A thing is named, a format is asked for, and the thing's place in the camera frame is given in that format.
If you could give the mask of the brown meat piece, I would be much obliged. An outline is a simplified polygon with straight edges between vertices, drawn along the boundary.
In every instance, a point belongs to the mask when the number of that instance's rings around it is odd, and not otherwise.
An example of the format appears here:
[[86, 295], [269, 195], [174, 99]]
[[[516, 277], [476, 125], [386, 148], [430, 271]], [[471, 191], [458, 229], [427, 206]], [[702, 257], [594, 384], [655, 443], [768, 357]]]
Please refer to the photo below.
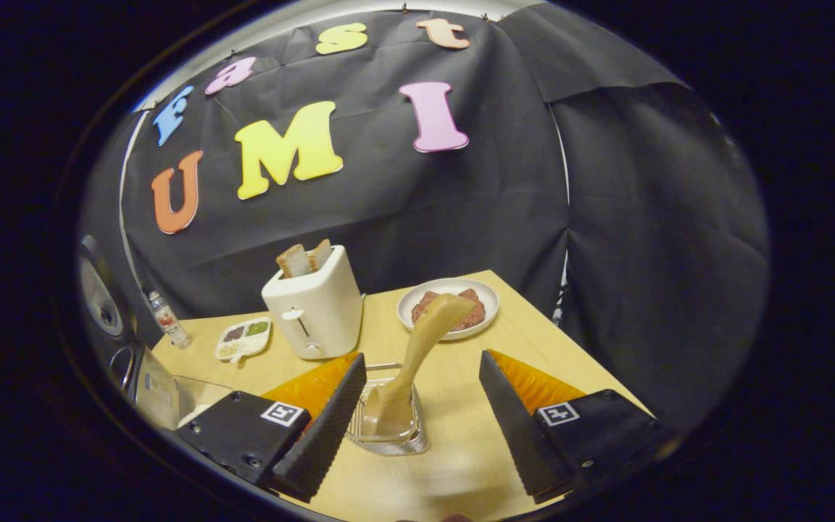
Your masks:
[[438, 293], [434, 293], [434, 291], [425, 291], [425, 293], [420, 298], [420, 301], [414, 305], [411, 310], [411, 318], [414, 325], [417, 325], [418, 320], [425, 314], [430, 304], [439, 297]]
[[457, 324], [455, 330], [461, 331], [470, 329], [475, 327], [479, 323], [482, 323], [485, 320], [485, 307], [484, 304], [481, 303], [477, 291], [475, 291], [473, 288], [469, 288], [464, 291], [461, 291], [458, 294], [458, 296], [473, 301], [475, 305], [473, 311], [471, 311], [466, 318], [463, 318], [463, 320], [461, 320], [460, 323]]

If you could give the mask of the dark grey rice cooker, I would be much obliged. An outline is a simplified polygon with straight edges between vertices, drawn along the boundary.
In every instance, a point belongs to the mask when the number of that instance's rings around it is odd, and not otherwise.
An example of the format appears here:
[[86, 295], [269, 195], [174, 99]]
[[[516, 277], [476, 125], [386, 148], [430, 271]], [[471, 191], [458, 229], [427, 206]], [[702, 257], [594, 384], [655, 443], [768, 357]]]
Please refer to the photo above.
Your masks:
[[136, 315], [91, 234], [80, 239], [75, 274], [84, 309], [83, 324], [97, 360], [120, 393], [136, 405], [146, 347], [136, 333]]

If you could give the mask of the white divided bean dish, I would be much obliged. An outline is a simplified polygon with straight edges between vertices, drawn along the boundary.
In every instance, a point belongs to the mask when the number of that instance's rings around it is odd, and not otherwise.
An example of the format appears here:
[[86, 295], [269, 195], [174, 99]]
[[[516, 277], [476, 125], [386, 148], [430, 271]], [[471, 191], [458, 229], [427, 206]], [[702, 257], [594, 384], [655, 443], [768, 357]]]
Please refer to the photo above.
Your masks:
[[272, 321], [266, 317], [251, 318], [223, 330], [213, 354], [215, 359], [239, 363], [265, 350], [273, 331]]

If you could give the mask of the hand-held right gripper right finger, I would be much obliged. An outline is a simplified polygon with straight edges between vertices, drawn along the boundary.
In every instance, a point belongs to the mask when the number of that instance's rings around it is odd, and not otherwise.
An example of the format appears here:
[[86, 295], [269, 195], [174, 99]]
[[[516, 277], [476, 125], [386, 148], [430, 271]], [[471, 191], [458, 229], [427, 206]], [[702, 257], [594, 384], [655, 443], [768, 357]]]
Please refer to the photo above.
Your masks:
[[483, 351], [478, 380], [536, 503], [611, 489], [668, 442], [666, 427], [617, 391], [583, 393], [501, 352]]

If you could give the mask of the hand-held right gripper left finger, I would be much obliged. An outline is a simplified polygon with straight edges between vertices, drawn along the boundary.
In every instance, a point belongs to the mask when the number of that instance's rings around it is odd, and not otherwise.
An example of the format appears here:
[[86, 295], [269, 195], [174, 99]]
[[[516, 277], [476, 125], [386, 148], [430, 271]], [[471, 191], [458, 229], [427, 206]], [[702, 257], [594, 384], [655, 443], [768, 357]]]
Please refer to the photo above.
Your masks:
[[364, 356], [348, 353], [262, 396], [232, 391], [175, 433], [245, 482], [310, 502], [332, 466], [366, 380]]

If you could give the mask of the clear drink bottle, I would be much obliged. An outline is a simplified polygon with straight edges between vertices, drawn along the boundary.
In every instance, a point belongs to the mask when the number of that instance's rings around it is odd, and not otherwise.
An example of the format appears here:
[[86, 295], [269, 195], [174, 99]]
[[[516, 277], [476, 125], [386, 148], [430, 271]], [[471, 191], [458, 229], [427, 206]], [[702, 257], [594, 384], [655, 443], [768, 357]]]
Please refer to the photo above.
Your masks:
[[165, 332], [166, 337], [171, 340], [173, 346], [186, 349], [192, 344], [192, 339], [176, 317], [171, 305], [158, 291], [148, 291], [150, 310], [153, 312], [159, 327]]

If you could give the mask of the black backdrop cloth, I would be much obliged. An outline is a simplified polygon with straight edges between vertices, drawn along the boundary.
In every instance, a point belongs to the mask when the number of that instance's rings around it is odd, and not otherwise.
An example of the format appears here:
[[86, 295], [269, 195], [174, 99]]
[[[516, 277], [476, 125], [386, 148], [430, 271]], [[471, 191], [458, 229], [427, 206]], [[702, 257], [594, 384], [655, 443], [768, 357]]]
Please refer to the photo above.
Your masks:
[[80, 211], [148, 341], [264, 308], [276, 255], [346, 247], [364, 293], [494, 271], [663, 423], [702, 422], [768, 293], [755, 175], [699, 94], [554, 4], [362, 11], [193, 62], [127, 115]]

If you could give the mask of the white toaster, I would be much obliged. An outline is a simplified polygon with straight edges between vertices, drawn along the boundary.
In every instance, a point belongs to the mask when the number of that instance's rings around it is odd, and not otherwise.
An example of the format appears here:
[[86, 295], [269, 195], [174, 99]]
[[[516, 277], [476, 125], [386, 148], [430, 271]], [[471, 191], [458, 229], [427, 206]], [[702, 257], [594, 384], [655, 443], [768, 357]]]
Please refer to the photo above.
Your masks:
[[286, 280], [279, 268], [261, 291], [270, 318], [303, 360], [348, 354], [360, 337], [362, 294], [345, 247], [331, 246], [322, 270]]

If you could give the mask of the white round plate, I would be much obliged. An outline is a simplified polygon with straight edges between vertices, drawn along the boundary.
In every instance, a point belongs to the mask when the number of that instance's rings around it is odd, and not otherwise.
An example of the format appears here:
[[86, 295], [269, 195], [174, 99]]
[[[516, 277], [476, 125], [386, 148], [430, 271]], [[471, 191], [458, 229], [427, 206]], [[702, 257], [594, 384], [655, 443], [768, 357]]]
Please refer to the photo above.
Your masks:
[[397, 315], [404, 327], [408, 331], [413, 331], [415, 326], [415, 314], [413, 312], [418, 304], [424, 301], [427, 293], [464, 294], [466, 291], [470, 291], [466, 295], [468, 299], [473, 299], [473, 295], [475, 295], [475, 301], [481, 304], [481, 311], [483, 311], [481, 319], [464, 329], [450, 331], [443, 336], [443, 341], [467, 339], [485, 331], [494, 322], [499, 311], [500, 298], [497, 291], [484, 282], [471, 280], [471, 278], [439, 278], [438, 280], [424, 282], [407, 291], [398, 301]]

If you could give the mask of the wooden spoon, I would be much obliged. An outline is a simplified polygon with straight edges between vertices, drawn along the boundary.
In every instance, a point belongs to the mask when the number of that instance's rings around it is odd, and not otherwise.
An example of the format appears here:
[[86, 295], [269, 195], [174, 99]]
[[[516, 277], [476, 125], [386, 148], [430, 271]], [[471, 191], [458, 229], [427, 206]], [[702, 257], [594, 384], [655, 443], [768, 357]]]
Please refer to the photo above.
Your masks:
[[360, 433], [368, 439], [397, 439], [413, 423], [413, 384], [422, 363], [445, 334], [473, 313], [476, 303], [456, 294], [440, 294], [418, 318], [410, 334], [401, 370], [391, 382], [372, 389], [365, 401]]

